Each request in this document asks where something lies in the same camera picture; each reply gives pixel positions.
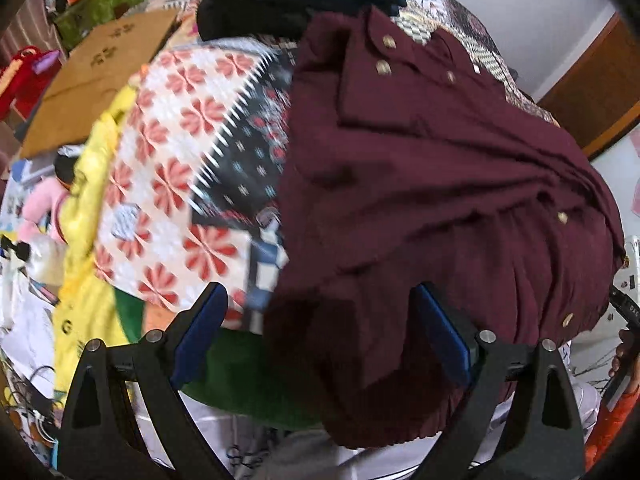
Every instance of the maroon shirt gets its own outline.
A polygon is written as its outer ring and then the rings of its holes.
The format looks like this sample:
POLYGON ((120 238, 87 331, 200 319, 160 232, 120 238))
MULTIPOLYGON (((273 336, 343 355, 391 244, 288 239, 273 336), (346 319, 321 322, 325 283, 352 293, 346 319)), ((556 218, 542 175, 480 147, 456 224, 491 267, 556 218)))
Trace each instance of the maroon shirt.
POLYGON ((452 35, 417 44, 377 9, 320 14, 300 43, 278 190, 290 261, 264 337, 338 444, 433 435, 460 401, 408 307, 418 283, 504 342, 561 345, 607 306, 623 257, 609 189, 479 71, 452 35))

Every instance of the yellow garment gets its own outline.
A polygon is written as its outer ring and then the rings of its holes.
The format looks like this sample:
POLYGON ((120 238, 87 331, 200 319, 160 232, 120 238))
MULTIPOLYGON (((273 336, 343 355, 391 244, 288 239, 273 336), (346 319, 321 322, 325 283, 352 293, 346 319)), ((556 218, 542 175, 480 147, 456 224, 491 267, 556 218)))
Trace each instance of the yellow garment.
POLYGON ((95 275, 94 240, 120 123, 136 99, 125 86, 91 130, 74 168, 70 196, 60 208, 60 228, 68 243, 65 281, 52 322, 55 334, 56 398, 62 403, 89 339, 108 346, 127 344, 115 308, 113 287, 95 275))

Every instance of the brown wooden door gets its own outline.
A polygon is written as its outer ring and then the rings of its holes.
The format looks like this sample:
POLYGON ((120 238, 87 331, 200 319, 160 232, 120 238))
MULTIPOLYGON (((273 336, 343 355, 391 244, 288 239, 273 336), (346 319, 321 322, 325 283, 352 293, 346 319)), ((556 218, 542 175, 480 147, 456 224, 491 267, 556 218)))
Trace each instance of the brown wooden door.
POLYGON ((616 14, 538 104, 592 155, 638 118, 639 103, 640 45, 616 14))

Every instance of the shirt sleeve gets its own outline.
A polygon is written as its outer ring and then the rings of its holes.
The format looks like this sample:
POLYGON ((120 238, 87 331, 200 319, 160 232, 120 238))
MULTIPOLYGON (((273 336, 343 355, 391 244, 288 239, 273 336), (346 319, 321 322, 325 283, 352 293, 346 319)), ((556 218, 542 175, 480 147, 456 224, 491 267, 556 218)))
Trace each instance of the shirt sleeve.
POLYGON ((623 394, 612 412, 605 406, 600 407, 598 421, 584 447, 587 471, 593 467, 606 452, 609 444, 613 442, 629 413, 636 405, 638 397, 640 397, 640 386, 632 394, 623 394))

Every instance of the pink plush toy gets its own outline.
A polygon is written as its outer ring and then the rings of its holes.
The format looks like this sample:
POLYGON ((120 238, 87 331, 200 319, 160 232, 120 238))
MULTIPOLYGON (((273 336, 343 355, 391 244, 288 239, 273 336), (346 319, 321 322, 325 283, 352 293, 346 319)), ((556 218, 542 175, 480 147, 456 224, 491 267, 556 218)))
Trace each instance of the pink plush toy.
POLYGON ((45 178, 28 196, 22 207, 22 223, 18 228, 18 240, 29 242, 33 235, 40 234, 38 222, 51 211, 51 230, 49 235, 57 242, 66 244, 66 240, 60 230, 58 215, 60 206, 69 196, 69 192, 55 176, 45 178))

